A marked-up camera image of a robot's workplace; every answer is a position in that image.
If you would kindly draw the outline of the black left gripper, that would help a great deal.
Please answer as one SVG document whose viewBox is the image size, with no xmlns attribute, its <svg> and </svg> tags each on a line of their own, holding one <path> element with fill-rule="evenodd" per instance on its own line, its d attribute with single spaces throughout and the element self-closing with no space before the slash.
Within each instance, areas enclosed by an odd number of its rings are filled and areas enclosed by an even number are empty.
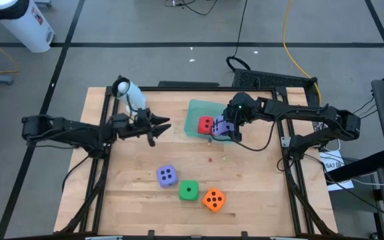
<svg viewBox="0 0 384 240">
<path fill-rule="evenodd" d="M 120 138 L 126 139 L 130 137 L 147 136 L 148 143 L 151 147 L 155 146 L 153 137 L 158 137 L 171 127 L 171 124 L 164 124 L 170 120 L 168 117 L 158 117 L 151 115 L 149 108 L 138 109 L 136 118 L 131 123 L 128 116 L 124 115 L 124 120 L 120 126 Z"/>
</svg>

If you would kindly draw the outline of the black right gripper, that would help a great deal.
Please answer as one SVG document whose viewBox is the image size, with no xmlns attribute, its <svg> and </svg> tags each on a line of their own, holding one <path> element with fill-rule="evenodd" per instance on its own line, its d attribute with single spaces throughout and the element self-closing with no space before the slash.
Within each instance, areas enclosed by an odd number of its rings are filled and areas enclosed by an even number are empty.
<svg viewBox="0 0 384 240">
<path fill-rule="evenodd" d="M 247 122 L 246 110 L 244 107 L 227 107 L 224 114 L 221 115 L 221 120 L 232 124 L 230 132 L 224 132 L 219 136 L 224 139 L 231 139 L 234 142 L 242 141 L 240 127 Z"/>
</svg>

